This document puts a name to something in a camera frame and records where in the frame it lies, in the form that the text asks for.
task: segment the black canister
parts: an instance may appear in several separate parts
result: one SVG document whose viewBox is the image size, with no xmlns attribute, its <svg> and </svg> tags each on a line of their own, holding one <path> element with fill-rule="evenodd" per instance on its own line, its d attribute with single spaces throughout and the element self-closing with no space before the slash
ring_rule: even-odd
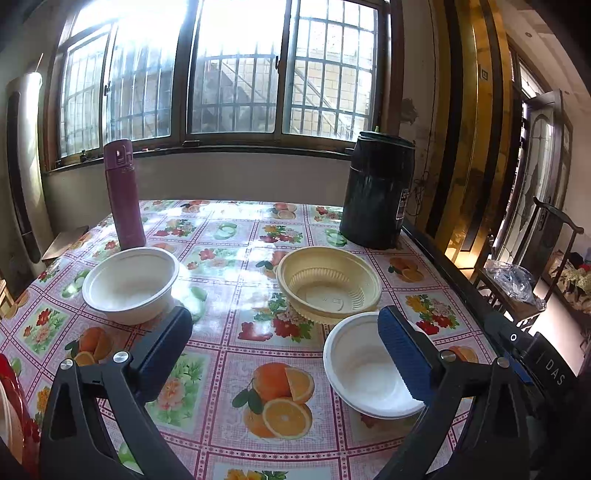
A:
<svg viewBox="0 0 591 480">
<path fill-rule="evenodd" d="M 340 233 L 377 250 L 396 245 L 414 174 L 414 145 L 361 132 L 351 159 Z"/>
</svg>

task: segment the metal bolt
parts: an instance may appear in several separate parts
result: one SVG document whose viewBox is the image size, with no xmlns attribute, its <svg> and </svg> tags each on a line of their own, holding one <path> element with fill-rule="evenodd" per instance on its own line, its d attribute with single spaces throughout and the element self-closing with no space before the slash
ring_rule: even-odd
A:
<svg viewBox="0 0 591 480">
<path fill-rule="evenodd" d="M 441 357 L 441 360 L 447 362 L 448 364 L 455 362 L 457 358 L 456 354 L 451 350 L 443 350 L 439 356 Z"/>
<path fill-rule="evenodd" d="M 129 358 L 129 353 L 127 353 L 124 350 L 117 352 L 116 354 L 113 355 L 113 361 L 116 364 L 122 364 L 123 362 L 126 362 L 128 358 Z"/>
<path fill-rule="evenodd" d="M 74 366 L 74 362 L 71 358 L 66 358 L 62 363 L 60 363 L 60 368 L 62 370 L 68 370 Z"/>
<path fill-rule="evenodd" d="M 509 360 L 507 360 L 504 356 L 500 356 L 496 359 L 496 363 L 501 368 L 509 368 Z"/>
</svg>

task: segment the plastic bag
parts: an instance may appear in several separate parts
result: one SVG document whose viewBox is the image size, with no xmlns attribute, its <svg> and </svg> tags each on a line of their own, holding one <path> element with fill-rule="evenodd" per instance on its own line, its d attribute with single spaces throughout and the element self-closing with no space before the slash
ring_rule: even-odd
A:
<svg viewBox="0 0 591 480">
<path fill-rule="evenodd" d="M 530 283 L 533 278 L 525 268 L 498 260 L 487 260 L 484 268 L 512 299 L 524 301 L 535 305 L 540 310 L 545 310 L 546 302 L 534 295 Z"/>
</svg>

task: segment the pink water bottle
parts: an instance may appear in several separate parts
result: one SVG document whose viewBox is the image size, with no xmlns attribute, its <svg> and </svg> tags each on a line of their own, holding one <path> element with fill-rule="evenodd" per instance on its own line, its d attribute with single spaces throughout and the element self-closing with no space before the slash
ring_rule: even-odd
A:
<svg viewBox="0 0 591 480">
<path fill-rule="evenodd" d="M 115 140 L 107 143 L 104 152 L 107 191 L 121 250 L 144 247 L 146 236 L 139 212 L 131 141 Z"/>
</svg>

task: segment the tablecloth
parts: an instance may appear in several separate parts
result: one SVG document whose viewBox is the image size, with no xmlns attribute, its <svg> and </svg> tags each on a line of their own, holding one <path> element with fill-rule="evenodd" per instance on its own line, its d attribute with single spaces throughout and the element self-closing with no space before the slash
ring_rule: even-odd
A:
<svg viewBox="0 0 591 480">
<path fill-rule="evenodd" d="M 366 417 L 330 388 L 322 361 L 329 327 L 294 314 L 277 287 L 276 267 L 294 249 L 328 245 L 358 255 L 382 281 L 379 307 L 396 304 L 439 349 L 482 363 L 496 357 L 456 293 L 404 233 L 389 251 L 360 247 L 339 234 L 342 209 L 327 205 L 150 200 L 140 209 L 147 245 L 180 260 L 173 296 L 194 322 L 165 387 L 146 409 L 195 478 L 373 478 L 417 418 Z M 39 424 L 66 356 L 104 361 L 158 321 L 122 326 L 84 303 L 85 276 L 118 251 L 108 216 L 33 282 L 14 317 L 0 322 L 0 351 Z M 119 457 L 135 466 L 108 401 L 99 406 Z M 469 406 L 462 400 L 432 469 L 447 462 Z"/>
</svg>

